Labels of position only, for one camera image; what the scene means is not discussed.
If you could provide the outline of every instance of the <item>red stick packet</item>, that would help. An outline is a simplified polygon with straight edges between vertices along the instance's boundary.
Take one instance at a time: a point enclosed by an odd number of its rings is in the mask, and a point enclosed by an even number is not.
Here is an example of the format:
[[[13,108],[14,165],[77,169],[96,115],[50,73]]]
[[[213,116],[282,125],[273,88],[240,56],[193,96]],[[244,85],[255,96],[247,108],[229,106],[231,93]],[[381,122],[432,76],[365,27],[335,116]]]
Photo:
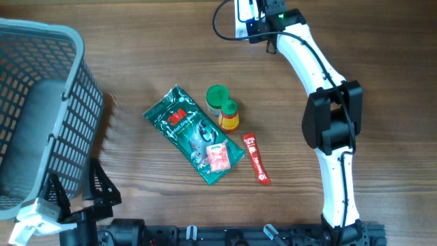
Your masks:
[[[251,155],[253,169],[255,170],[255,174],[257,175],[258,182],[262,185],[269,185],[270,179],[267,176],[266,170],[264,170],[264,167],[262,166],[257,142],[255,141],[255,134],[248,133],[246,135],[243,135],[243,140],[247,146],[247,149],[249,150],[249,154]]]

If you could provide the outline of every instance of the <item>small snack packet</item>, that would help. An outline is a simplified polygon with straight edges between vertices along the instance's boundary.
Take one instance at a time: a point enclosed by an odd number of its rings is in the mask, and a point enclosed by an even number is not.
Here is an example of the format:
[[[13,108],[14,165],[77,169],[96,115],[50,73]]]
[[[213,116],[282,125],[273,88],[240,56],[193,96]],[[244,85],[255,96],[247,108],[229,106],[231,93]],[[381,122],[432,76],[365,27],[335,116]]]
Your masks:
[[[206,147],[206,152],[210,160],[211,172],[218,173],[231,169],[225,142]]]

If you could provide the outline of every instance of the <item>gray plastic basket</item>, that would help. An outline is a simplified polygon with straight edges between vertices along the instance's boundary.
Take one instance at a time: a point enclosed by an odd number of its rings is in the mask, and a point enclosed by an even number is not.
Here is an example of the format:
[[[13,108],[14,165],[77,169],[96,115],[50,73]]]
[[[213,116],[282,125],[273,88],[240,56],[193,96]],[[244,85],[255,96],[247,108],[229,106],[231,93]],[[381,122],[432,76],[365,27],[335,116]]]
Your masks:
[[[0,18],[0,219],[17,215],[56,173],[70,199],[81,189],[102,91],[73,29]]]

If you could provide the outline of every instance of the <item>wood grain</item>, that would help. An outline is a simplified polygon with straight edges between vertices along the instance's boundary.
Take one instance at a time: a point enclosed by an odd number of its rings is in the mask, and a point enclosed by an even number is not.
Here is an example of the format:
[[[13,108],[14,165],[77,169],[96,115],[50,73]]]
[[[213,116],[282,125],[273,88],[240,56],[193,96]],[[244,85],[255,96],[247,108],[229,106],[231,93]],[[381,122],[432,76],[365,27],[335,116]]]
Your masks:
[[[330,63],[364,89],[354,190],[363,221],[386,225],[389,245],[437,239],[437,2],[295,0]],[[318,223],[320,168],[301,133],[306,94],[265,43],[226,42],[211,27],[218,3],[46,5],[0,8],[4,18],[68,25],[105,92],[92,155],[123,195],[116,217],[148,225],[261,226]],[[233,33],[233,5],[219,29]],[[249,158],[209,187],[141,113],[175,84],[206,109],[206,90],[226,85],[240,105],[240,130],[255,132],[272,185],[258,185]],[[88,205],[80,198],[76,210]],[[7,242],[12,222],[0,223]],[[57,245],[56,236],[30,245]]]

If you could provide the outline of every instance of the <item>black metal bracket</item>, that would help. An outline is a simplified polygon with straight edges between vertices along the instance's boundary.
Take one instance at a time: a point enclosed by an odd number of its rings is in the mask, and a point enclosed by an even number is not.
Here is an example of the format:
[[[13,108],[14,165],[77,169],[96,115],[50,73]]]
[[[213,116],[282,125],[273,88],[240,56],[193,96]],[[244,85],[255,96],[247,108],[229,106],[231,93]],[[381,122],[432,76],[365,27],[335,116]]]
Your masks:
[[[98,159],[89,160],[82,199],[93,200],[95,205],[108,204],[115,206],[122,203],[120,192],[105,174]]]
[[[349,245],[363,238],[365,232],[364,223],[359,219],[352,225],[344,228],[336,226],[332,228],[330,224],[322,216],[322,235],[320,236],[321,246]]]
[[[62,187],[57,174],[49,174],[38,196],[46,201],[53,202],[61,208],[60,218],[71,216],[70,200]]]

